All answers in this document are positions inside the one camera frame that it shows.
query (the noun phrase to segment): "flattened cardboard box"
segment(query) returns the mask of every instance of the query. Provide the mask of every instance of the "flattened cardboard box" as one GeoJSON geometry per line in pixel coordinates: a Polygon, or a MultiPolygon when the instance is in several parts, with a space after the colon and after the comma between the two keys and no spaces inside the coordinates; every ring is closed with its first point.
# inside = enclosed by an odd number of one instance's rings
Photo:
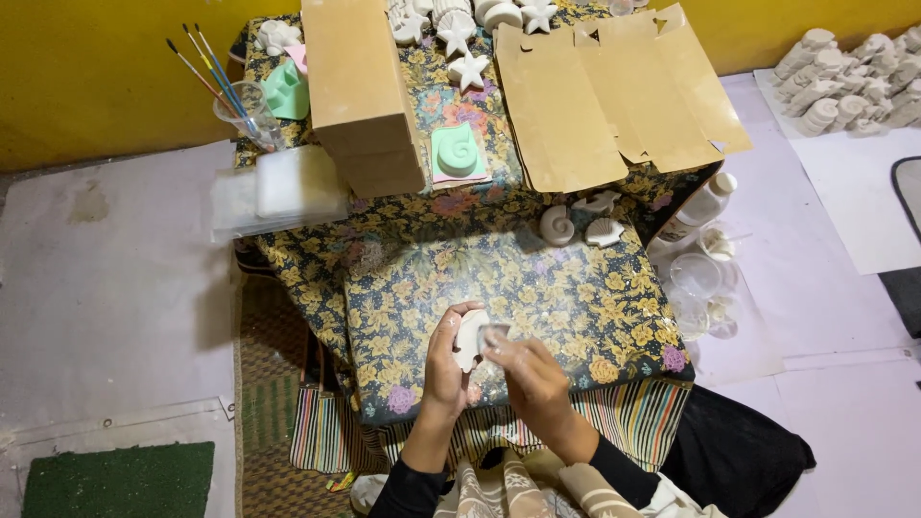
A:
{"type": "Polygon", "coordinates": [[[302,0],[301,15],[313,128],[339,174],[361,197],[424,189],[415,119],[383,2],[302,0]]]}
{"type": "Polygon", "coordinates": [[[752,148],[678,4],[550,35],[500,26],[495,39],[518,153],[537,191],[620,180],[624,159],[670,172],[722,161],[713,143],[726,153],[752,148]]]}

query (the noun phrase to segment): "black sleeve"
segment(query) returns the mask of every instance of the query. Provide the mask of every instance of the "black sleeve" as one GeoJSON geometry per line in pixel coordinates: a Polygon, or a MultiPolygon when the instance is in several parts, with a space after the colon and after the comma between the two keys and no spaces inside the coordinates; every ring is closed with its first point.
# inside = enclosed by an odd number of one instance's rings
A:
{"type": "Polygon", "coordinates": [[[367,518],[431,518],[447,480],[447,473],[422,473],[406,465],[401,458],[391,468],[384,489],[367,518]]]}
{"type": "Polygon", "coordinates": [[[601,473],[615,491],[638,510],[648,506],[659,486],[659,476],[648,473],[599,434],[598,449],[589,465],[601,473]]]}

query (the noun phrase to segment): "yellow wall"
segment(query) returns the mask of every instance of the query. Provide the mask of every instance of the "yellow wall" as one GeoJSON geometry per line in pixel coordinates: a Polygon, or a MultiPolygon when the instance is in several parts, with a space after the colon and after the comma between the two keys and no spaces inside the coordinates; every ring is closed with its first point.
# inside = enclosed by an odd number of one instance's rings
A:
{"type": "MultiPolygon", "coordinates": [[[[662,8],[675,0],[652,0],[662,8]]],[[[921,2],[895,0],[682,0],[684,12],[717,74],[774,66],[804,32],[815,27],[850,50],[867,36],[894,37],[921,22],[921,2]]]]}
{"type": "MultiPolygon", "coordinates": [[[[682,5],[721,75],[775,64],[813,27],[831,30],[842,48],[850,48],[873,32],[894,36],[921,22],[917,0],[684,0],[682,5]]],[[[224,63],[246,20],[299,6],[299,0],[7,2],[0,171],[234,135],[230,124],[212,114],[212,97],[164,39],[172,38],[198,67],[201,61],[181,27],[198,22],[224,63]],[[34,30],[43,34],[33,38],[34,30]]]]}
{"type": "Polygon", "coordinates": [[[214,85],[183,22],[192,33],[197,22],[226,65],[247,20],[299,9],[299,0],[6,2],[0,171],[233,136],[233,126],[211,112],[211,94],[165,39],[214,85]]]}

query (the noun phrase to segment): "yellow floral fabric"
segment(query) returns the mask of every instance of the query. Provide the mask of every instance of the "yellow floral fabric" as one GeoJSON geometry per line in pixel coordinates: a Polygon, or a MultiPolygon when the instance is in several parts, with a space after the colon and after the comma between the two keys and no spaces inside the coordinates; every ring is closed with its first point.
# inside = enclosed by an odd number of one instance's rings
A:
{"type": "MultiPolygon", "coordinates": [[[[603,7],[559,4],[554,27],[607,16],[603,7]]],[[[265,78],[287,59],[254,49],[266,19],[246,28],[247,79],[265,78]]],[[[299,25],[297,14],[274,19],[299,25]]],[[[470,46],[474,54],[493,54],[481,29],[470,46]]],[[[495,322],[512,324],[513,336],[541,338],[576,391],[657,375],[691,381],[693,369],[643,244],[713,172],[662,174],[650,164],[633,165],[631,176],[605,186],[626,194],[611,214],[626,227],[621,242],[603,250],[586,246],[582,235],[597,215],[573,211],[576,238],[547,248],[537,231],[541,213],[578,195],[535,193],[523,185],[495,62],[484,73],[483,90],[461,93],[448,81],[444,44],[433,30],[399,55],[420,136],[470,123],[483,139],[494,180],[353,199],[348,220],[254,239],[330,349],[361,421],[383,425],[414,416],[428,335],[451,303],[468,299],[486,301],[495,322]]],[[[319,144],[309,117],[281,125],[289,146],[319,144]]],[[[254,164],[259,153],[241,138],[237,166],[254,164]]],[[[507,401],[497,369],[487,364],[472,381],[472,406],[507,401]]]]}

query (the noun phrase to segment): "green mat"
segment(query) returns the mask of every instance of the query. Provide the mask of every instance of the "green mat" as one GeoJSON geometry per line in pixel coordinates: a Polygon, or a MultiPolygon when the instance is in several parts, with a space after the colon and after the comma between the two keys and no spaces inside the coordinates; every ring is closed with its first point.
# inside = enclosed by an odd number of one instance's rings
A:
{"type": "Polygon", "coordinates": [[[201,518],[215,444],[169,444],[32,461],[22,518],[201,518]]]}

